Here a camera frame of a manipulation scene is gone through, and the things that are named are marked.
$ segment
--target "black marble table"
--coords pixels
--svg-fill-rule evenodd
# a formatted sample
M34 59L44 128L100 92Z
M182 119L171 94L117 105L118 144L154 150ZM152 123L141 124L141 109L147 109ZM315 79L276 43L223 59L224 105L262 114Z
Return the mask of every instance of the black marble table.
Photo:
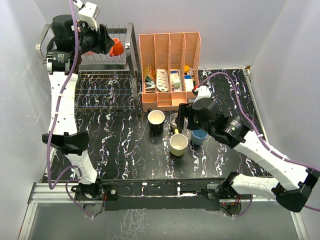
M204 80L218 70L200 70L199 80ZM242 69L220 70L234 80L244 111L253 119L262 132L247 81ZM230 82L224 76L214 77L208 83L213 98L232 115L240 115ZM102 180L113 179L165 179L165 178L224 178L232 171L248 176L267 176L268 173L250 158L216 142L212 137L200 146L188 145L183 156L170 154L169 117L173 111L165 112L163 133L150 135L147 113L137 117L133 108L129 79L116 75L83 75L80 80L76 101L76 124L78 131L88 131L88 153ZM126 106L122 111L107 112L112 106ZM190 140L191 132L184 129ZM56 153L52 162L52 179L70 166L61 153ZM75 173L67 172L62 180L74 178Z

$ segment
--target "white wall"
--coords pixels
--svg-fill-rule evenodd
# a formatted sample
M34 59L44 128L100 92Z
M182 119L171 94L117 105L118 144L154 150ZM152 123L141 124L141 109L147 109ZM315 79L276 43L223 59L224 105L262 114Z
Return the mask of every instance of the white wall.
M46 24L34 0L0 7L0 233L18 238L33 182L46 165L41 135L50 123L47 72L35 52Z
M290 0L251 68L257 105L269 140L291 159L320 168L320 1ZM320 208L320 183L307 202ZM310 239L319 239L320 213L302 210Z
M67 0L35 0L45 20L70 14ZM200 68L252 65L286 0L90 0L108 27L133 22L136 35L200 32Z

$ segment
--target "orange cup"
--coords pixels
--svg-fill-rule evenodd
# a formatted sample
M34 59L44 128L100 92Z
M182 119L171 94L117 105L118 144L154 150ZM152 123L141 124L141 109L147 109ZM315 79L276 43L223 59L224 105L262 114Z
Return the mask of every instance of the orange cup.
M114 38L113 41L114 41L114 45L109 52L110 57L119 56L123 54L125 49L124 49L124 46L122 46L122 43L119 41L119 39Z

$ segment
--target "mug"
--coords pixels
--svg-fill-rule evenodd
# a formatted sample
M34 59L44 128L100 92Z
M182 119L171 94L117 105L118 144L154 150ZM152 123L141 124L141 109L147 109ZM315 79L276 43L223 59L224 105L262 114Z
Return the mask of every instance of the mug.
M114 38L113 41L114 41L114 45L109 52L110 57L119 56L119 55L123 54L125 49L124 49L124 46L122 45L122 43L119 41L119 39Z
M175 133L171 138L170 138L170 152L179 157L182 156L188 146L188 139L185 135L178 133L178 130L175 130Z
M175 129L178 129L176 124L176 118L178 117L178 113L174 113L170 116L170 128L172 132L175 132Z
M208 134L202 129L191 131L191 142L194 145L200 145L206 140Z
M154 133L162 132L165 124L165 114L160 110L148 109L148 122L150 130Z

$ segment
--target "blue cup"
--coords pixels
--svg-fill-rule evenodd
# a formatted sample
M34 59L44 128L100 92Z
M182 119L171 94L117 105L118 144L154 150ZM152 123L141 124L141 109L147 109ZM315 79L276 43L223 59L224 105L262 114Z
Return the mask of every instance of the blue cup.
M208 134L202 129L191 131L191 142L194 145L200 145L206 140Z

